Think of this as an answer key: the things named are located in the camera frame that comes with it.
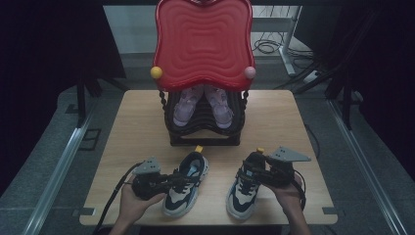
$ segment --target black curtain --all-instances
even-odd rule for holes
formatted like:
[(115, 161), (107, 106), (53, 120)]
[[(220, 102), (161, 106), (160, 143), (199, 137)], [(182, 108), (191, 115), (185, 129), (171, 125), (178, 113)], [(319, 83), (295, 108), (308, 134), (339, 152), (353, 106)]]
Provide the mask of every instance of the black curtain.
[(385, 6), (353, 60), (360, 112), (415, 179), (415, 30), (413, 11)]
[(125, 77), (104, 9), (92, 1), (0, 3), (1, 193), (15, 177), (57, 108), (80, 79)]

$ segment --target yellow ball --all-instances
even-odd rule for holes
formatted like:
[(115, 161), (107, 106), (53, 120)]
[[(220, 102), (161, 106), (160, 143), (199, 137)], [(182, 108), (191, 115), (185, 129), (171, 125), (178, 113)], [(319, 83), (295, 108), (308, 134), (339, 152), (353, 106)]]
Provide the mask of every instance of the yellow ball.
[(162, 70), (160, 67), (152, 67), (150, 70), (150, 75), (154, 79), (159, 79), (162, 76)]
[(265, 150), (263, 148), (257, 147), (256, 151), (260, 154), (263, 154), (263, 152), (265, 152)]

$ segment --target white sneaker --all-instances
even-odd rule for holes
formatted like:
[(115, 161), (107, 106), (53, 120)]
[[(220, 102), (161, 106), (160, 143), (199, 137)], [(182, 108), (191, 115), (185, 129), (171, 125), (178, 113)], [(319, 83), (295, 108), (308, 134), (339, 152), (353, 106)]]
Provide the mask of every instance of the white sneaker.
[(201, 153), (192, 152), (173, 173), (181, 174), (187, 183), (173, 186), (168, 191), (162, 203), (162, 211), (167, 216), (180, 217), (196, 203), (199, 186), (208, 174), (208, 160)]
[(228, 107), (228, 98), (223, 89), (205, 85), (205, 95), (211, 105), (213, 116), (219, 128), (225, 129), (232, 124), (233, 112)]
[(254, 167), (265, 169), (265, 159), (257, 152), (251, 153), (243, 161), (226, 196), (226, 209), (237, 219), (248, 219), (254, 213), (260, 186), (260, 182), (254, 179)]
[(181, 92), (180, 100), (174, 107), (174, 124), (184, 126), (189, 122), (195, 112), (196, 104), (198, 104), (203, 94), (203, 85), (196, 85), (194, 87), (184, 89)]

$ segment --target pink ball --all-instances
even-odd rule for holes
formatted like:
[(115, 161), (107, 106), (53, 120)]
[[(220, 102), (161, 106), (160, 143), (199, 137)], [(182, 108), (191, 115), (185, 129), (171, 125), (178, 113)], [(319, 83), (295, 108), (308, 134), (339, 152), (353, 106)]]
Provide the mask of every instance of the pink ball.
[(245, 69), (245, 77), (248, 79), (254, 79), (256, 75), (256, 69), (254, 67), (247, 67)]

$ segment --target wooden table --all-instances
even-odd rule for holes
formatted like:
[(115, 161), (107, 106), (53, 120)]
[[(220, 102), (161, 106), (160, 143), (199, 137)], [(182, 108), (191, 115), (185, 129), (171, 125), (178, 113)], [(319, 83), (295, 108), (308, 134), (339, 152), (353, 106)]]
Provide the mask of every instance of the wooden table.
[[(80, 222), (95, 225), (116, 184), (134, 164), (155, 156), (161, 173), (173, 173), (195, 147), (171, 147), (164, 124), (159, 91), (127, 91), (119, 107), (106, 149), (91, 185), (85, 208), (95, 209), (93, 215), (82, 215)], [(210, 135), (207, 131), (198, 133)], [(142, 225), (236, 225), (288, 224), (273, 193), (259, 187), (256, 209), (246, 221), (228, 215), (225, 197), (236, 172), (250, 152), (257, 147), (271, 154), (284, 146), (307, 155), (311, 162), (294, 163), (306, 181), (305, 218), (309, 224), (333, 224), (336, 214), (325, 214), (333, 202), (315, 159), (300, 113), (290, 91), (251, 90), (246, 109), (246, 123), (240, 146), (205, 146), (203, 155), (209, 161), (207, 178), (200, 186), (194, 207), (184, 216), (170, 218), (161, 212), (162, 202), (150, 207), (137, 221)], [(114, 224), (118, 215), (119, 196), (110, 207), (104, 224)]]

